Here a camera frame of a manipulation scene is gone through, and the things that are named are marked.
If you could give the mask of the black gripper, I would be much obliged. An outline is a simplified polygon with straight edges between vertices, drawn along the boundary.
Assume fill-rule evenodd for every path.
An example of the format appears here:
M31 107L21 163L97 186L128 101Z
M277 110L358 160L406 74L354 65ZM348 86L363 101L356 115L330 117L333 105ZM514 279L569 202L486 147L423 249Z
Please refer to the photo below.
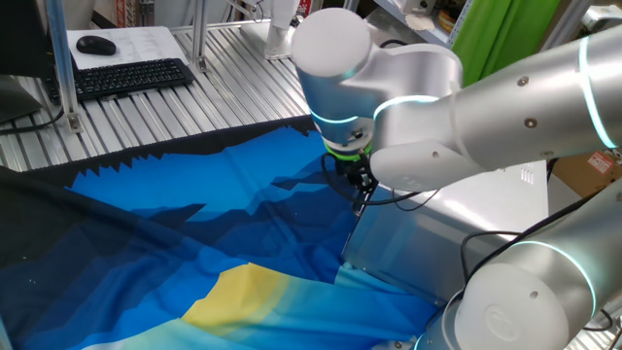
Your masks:
M337 174L344 176L360 193L372 193L378 185L378 181L371 174L370 166L366 159L338 159L335 163L335 168Z

